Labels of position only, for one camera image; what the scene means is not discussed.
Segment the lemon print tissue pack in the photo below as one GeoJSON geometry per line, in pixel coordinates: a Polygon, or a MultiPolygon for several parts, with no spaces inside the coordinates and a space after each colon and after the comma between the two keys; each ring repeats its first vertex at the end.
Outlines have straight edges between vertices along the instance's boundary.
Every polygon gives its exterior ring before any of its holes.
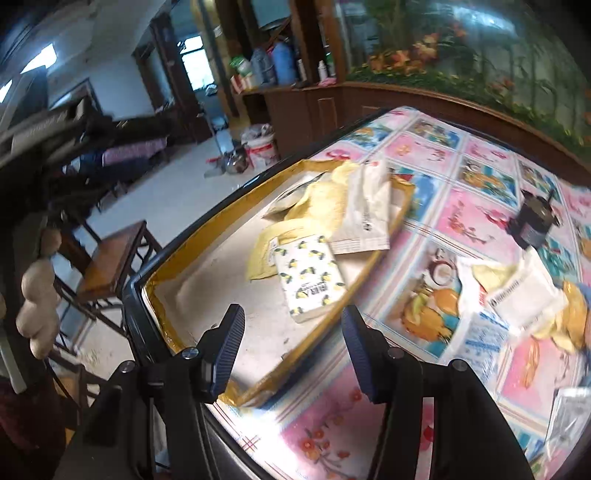
{"type": "Polygon", "coordinates": [[[324,235],[311,235],[277,246],[274,265],[297,323],[324,315],[348,293],[348,287],[324,235]]]}

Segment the blue thermos jug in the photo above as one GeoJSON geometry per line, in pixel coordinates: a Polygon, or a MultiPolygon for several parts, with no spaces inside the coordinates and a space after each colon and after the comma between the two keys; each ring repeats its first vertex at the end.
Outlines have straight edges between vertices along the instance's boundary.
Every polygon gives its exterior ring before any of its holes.
{"type": "Polygon", "coordinates": [[[283,41],[276,42],[271,51],[274,69],[276,69],[276,80],[281,86],[288,86],[297,83],[296,64],[294,53],[283,41]]]}

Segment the purple cloth covered table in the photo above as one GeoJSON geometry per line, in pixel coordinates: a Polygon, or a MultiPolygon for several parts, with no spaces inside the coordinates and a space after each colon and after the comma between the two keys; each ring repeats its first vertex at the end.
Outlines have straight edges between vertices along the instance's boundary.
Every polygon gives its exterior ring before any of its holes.
{"type": "Polygon", "coordinates": [[[167,138],[160,137],[152,140],[130,143],[111,147],[106,150],[92,151],[79,157],[80,172],[92,173],[99,168],[111,167],[120,163],[136,160],[149,160],[154,155],[164,151],[167,138]]]}

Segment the yellow snack packet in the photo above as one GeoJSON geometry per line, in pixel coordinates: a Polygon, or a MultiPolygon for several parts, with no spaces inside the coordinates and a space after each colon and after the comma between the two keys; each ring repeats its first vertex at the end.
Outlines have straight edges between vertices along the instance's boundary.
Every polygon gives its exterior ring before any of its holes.
{"type": "Polygon", "coordinates": [[[574,354],[586,346],[589,307],[582,290],[575,283],[564,281],[562,290],[568,305],[555,317],[550,338],[558,348],[574,354]]]}

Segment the white plastic bucket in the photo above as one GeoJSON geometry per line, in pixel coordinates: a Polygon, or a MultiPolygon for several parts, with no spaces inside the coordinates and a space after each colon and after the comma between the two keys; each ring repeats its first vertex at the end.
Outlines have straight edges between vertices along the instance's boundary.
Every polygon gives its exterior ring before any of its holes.
{"type": "Polygon", "coordinates": [[[280,161],[274,129],[269,123],[255,124],[242,132],[242,146],[252,168],[263,171],[280,161]]]}

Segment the metal kettle on floor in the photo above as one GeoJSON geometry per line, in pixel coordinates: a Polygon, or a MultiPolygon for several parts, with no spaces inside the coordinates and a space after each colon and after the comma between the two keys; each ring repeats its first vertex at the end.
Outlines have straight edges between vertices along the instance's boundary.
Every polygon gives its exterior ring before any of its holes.
{"type": "Polygon", "coordinates": [[[205,178],[221,176],[224,174],[238,175],[245,173],[249,168],[245,147],[239,146],[229,152],[223,152],[220,156],[207,160],[211,167],[204,172],[205,178]]]}

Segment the yellow cardboard tray box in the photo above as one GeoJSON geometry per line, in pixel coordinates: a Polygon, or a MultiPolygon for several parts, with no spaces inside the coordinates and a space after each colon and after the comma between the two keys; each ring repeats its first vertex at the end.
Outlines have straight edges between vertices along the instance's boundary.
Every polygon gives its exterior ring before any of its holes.
{"type": "Polygon", "coordinates": [[[315,175],[342,177],[351,166],[339,160],[301,160],[267,179],[257,178],[249,192],[201,219],[140,287],[148,315],[172,353],[197,343],[229,305],[242,306],[245,336],[222,402],[257,408],[273,397],[339,322],[342,306],[382,260],[380,251],[339,254],[335,263],[344,277],[344,296],[303,322],[290,317],[278,275],[255,280],[246,276],[260,232],[274,223],[263,216],[271,201],[315,175]]]}

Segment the colourful patterned tablecloth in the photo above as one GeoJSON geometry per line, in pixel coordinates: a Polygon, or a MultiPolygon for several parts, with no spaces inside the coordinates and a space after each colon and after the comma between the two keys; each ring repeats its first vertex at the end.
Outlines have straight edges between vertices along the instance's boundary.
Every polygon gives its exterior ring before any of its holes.
{"type": "MultiPolygon", "coordinates": [[[[349,145],[387,160],[415,188],[405,224],[356,306],[370,326],[419,359],[449,359],[468,329],[458,314],[461,266],[519,260],[507,226],[527,195],[550,196],[558,219],[540,251],[546,269],[559,281],[589,282],[588,183],[571,184],[530,157],[407,106],[335,142],[320,158],[339,158],[349,145]]],[[[568,351],[562,335],[536,334],[465,356],[486,375],[534,475],[550,478],[570,446],[569,439],[557,449],[545,444],[555,430],[554,397],[589,384],[588,355],[568,351]]],[[[366,478],[383,413],[360,390],[339,333],[262,408],[211,408],[239,451],[274,479],[366,478]]]]}

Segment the black electric motor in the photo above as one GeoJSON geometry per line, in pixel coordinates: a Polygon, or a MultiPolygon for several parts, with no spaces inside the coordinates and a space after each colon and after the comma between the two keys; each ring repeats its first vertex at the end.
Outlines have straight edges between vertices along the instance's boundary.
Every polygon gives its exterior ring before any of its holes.
{"type": "Polygon", "coordinates": [[[527,190],[522,190],[522,194],[520,210],[509,219],[507,233],[523,250],[539,249],[551,228],[560,225],[551,205],[556,189],[551,188],[547,196],[535,195],[527,190]]]}

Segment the white printed medicine packet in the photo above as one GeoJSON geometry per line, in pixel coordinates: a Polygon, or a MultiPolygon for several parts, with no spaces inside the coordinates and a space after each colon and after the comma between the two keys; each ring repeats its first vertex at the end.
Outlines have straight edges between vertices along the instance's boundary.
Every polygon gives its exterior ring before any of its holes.
{"type": "Polygon", "coordinates": [[[544,327],[568,300],[533,248],[513,265],[462,257],[457,272],[461,336],[453,357],[491,386],[507,350],[544,327]]]}

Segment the large white striped pouch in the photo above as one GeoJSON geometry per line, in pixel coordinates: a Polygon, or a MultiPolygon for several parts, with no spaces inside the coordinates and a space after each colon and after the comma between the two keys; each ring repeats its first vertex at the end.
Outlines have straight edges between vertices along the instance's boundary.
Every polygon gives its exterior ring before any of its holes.
{"type": "Polygon", "coordinates": [[[335,255],[390,248],[391,176],[386,159],[367,159],[348,176],[341,226],[329,245],[335,255]]]}

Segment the yellow fluffy towel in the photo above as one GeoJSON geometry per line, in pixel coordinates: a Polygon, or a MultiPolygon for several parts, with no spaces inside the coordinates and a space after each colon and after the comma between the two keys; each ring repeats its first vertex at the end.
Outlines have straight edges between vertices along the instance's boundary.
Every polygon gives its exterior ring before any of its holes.
{"type": "Polygon", "coordinates": [[[315,181],[304,190],[301,200],[287,211],[280,222],[267,226],[259,234],[246,267],[249,281],[276,275],[276,266],[270,264],[274,247],[301,240],[311,235],[324,235],[330,239],[339,229],[346,212],[349,176],[360,168],[351,161],[342,162],[328,172],[328,177],[315,181]]]}

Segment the flower landscape wall mural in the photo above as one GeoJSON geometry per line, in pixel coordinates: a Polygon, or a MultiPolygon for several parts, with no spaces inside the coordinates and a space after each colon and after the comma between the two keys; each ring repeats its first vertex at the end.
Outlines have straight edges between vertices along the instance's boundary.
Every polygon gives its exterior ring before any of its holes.
{"type": "Polygon", "coordinates": [[[524,1],[338,1],[348,78],[429,90],[590,157],[590,81],[524,1]]]}

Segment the wooden chair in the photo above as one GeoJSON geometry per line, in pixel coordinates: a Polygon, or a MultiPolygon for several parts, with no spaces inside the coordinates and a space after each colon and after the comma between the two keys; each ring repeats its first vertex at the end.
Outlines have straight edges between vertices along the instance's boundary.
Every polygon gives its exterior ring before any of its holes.
{"type": "Polygon", "coordinates": [[[123,289],[130,277],[162,250],[144,220],[132,223],[114,233],[99,237],[87,223],[82,226],[96,242],[88,253],[70,229],[61,230],[58,253],[81,274],[76,288],[63,280],[54,281],[57,293],[68,305],[77,308],[92,320],[99,320],[114,332],[124,335],[125,327],[105,313],[122,311],[123,289]]]}

